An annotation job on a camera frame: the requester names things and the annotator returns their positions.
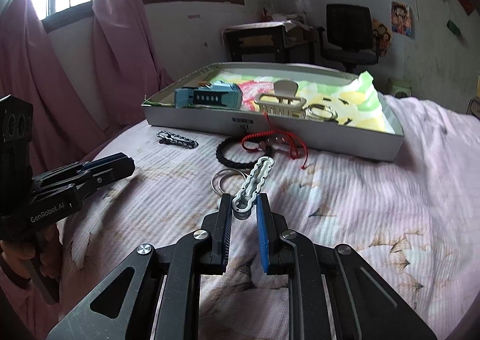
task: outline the green hanging object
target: green hanging object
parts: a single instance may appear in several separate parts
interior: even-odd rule
[[[455,36],[460,36],[462,34],[460,28],[458,28],[452,20],[448,20],[447,28],[452,31],[452,34],[454,34]]]

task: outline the curtain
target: curtain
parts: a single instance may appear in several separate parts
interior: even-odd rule
[[[30,163],[39,174],[83,158],[107,140],[58,61],[30,0],[0,16],[0,95],[34,107]]]
[[[94,60],[112,124],[143,119],[144,97],[173,83],[158,64],[142,0],[94,0]]]

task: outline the metal bolt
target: metal bolt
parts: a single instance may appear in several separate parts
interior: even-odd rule
[[[337,251],[339,254],[347,256],[352,253],[352,248],[350,248],[348,245],[342,244],[338,246]]]
[[[294,232],[293,230],[284,230],[282,232],[282,237],[284,239],[294,239],[297,237],[297,233]]]
[[[137,246],[137,253],[138,254],[149,254],[152,250],[152,246],[150,244],[140,244]]]
[[[195,239],[205,239],[208,237],[208,232],[206,230],[196,230],[193,234]]]

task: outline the bedsheet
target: bedsheet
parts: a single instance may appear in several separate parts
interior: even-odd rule
[[[433,102],[387,102],[405,131],[394,163],[311,150],[301,170],[302,160],[277,149],[263,191],[291,229],[317,244],[350,244],[442,340],[480,289],[480,122]],[[187,150],[158,144],[159,130],[142,122],[99,154],[123,151],[136,170],[67,219],[63,313],[138,244],[175,243],[217,210],[210,180],[223,168],[215,148],[224,137],[173,130],[198,141]],[[227,155],[251,157],[241,147]],[[262,272],[255,214],[234,219],[226,274],[202,277],[199,338],[287,339],[286,287]]]

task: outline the black braided bracelet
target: black braided bracelet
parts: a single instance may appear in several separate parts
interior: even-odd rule
[[[217,147],[217,152],[215,153],[215,156],[217,157],[217,160],[219,163],[222,165],[225,165],[227,168],[234,168],[234,169],[253,169],[255,164],[257,163],[256,161],[252,162],[234,162],[231,160],[227,160],[225,156],[223,155],[225,149],[233,145],[234,143],[240,143],[242,139],[237,138],[237,137],[231,137],[225,139],[220,145]],[[272,156],[272,147],[267,146],[265,149],[265,154],[262,157],[271,157]]]

